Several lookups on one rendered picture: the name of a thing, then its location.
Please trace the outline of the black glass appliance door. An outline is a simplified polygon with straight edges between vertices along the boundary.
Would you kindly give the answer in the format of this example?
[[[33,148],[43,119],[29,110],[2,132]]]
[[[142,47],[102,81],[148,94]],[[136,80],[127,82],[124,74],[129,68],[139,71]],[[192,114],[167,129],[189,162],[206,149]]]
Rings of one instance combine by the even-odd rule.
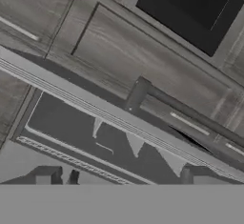
[[[244,0],[138,0],[136,6],[212,56]]]

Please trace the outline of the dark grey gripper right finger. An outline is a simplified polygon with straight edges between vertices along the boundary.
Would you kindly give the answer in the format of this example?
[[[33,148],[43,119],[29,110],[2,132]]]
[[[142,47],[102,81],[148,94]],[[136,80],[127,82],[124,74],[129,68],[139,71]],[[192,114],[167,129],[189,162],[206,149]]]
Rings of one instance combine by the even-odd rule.
[[[193,185],[243,185],[243,182],[221,176],[206,167],[185,166],[181,173],[182,184]]]

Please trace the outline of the grey wood cupboard panel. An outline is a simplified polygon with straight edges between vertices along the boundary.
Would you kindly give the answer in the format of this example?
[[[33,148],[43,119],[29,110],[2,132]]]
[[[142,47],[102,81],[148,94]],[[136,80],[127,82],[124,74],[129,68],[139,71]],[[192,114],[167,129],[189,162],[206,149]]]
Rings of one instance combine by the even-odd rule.
[[[30,85],[0,71],[0,147],[30,89]]]

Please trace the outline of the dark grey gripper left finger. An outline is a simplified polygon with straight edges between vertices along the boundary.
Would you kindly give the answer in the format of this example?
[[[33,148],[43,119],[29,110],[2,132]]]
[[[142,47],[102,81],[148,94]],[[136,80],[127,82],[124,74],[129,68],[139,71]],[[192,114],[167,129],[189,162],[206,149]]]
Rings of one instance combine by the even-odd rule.
[[[63,185],[61,166],[38,166],[29,173],[1,182],[1,185]]]

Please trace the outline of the grey wood cupboard door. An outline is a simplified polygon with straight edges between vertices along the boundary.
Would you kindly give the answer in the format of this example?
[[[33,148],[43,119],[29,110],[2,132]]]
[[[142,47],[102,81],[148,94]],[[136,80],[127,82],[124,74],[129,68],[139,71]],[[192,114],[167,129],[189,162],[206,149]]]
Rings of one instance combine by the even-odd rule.
[[[212,120],[244,127],[244,85],[230,71],[236,22],[213,57],[114,0],[74,0],[48,58],[124,98],[139,76]]]
[[[0,45],[35,55],[47,53],[72,0],[0,0],[0,16],[40,37],[34,41],[0,22]]]

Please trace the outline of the grey freezer door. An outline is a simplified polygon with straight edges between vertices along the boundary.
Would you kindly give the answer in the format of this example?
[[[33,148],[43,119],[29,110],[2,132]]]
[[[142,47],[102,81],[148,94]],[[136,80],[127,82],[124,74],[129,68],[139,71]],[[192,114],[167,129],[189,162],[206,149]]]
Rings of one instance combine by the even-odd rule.
[[[229,167],[220,160],[214,159],[169,133],[161,131],[148,122],[125,112],[2,46],[0,46],[0,70],[160,150],[168,151],[194,165],[207,166],[216,173],[244,182],[243,172]]]

